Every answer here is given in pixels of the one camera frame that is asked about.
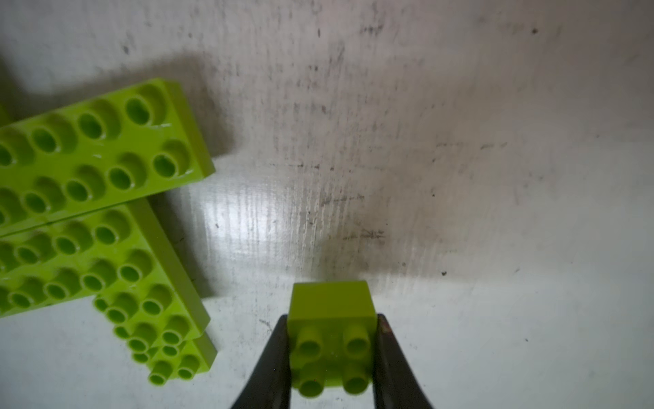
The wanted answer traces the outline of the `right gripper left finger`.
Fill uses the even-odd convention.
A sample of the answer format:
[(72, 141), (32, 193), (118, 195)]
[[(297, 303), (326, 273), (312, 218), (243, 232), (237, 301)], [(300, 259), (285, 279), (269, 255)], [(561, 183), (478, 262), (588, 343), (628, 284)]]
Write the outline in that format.
[(281, 315), (255, 368), (232, 408), (291, 407), (290, 341), (287, 317)]

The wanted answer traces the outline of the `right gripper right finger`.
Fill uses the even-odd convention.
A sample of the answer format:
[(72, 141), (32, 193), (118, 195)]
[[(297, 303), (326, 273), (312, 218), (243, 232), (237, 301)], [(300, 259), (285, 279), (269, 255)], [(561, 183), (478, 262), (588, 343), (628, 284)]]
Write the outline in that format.
[(376, 409), (428, 408), (434, 406), (417, 382), (387, 318), (377, 315), (373, 364)]

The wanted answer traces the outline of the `small green lego brick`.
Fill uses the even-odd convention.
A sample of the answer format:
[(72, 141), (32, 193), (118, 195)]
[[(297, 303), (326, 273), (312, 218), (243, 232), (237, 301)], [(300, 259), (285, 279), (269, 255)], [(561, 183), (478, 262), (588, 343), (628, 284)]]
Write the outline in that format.
[(287, 316), (292, 387), (305, 398), (371, 381), (377, 314), (365, 281), (296, 283)]

